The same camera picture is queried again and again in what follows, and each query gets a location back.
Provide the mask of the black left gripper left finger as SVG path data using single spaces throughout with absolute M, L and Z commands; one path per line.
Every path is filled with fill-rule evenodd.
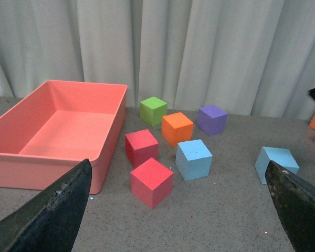
M 71 251 L 87 206 L 92 167 L 85 159 L 0 221 L 0 251 Z

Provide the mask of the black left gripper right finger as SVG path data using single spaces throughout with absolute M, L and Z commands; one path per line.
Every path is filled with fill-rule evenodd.
M 265 179 L 284 231 L 295 251 L 315 251 L 315 186 L 274 161 Z

